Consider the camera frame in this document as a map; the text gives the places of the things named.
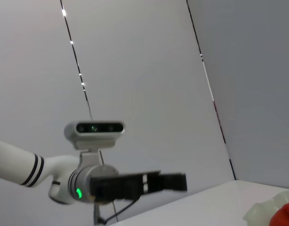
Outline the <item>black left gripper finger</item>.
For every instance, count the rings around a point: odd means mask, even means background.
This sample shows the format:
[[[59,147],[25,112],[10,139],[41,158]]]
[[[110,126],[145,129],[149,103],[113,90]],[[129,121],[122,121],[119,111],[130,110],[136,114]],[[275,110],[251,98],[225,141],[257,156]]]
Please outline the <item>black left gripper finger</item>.
[[[135,181],[91,181],[91,195],[96,202],[137,200],[141,196],[141,183]]]
[[[146,174],[146,179],[146,183],[144,183],[144,193],[156,193],[163,190],[187,191],[186,174],[148,173]]]

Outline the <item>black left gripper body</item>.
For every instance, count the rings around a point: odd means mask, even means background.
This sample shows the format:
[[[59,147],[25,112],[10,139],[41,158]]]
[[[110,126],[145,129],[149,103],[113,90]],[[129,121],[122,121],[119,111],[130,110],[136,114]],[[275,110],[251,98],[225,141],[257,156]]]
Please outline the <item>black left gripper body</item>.
[[[161,191],[160,172],[91,177],[89,188],[96,202],[135,201],[142,195]]]

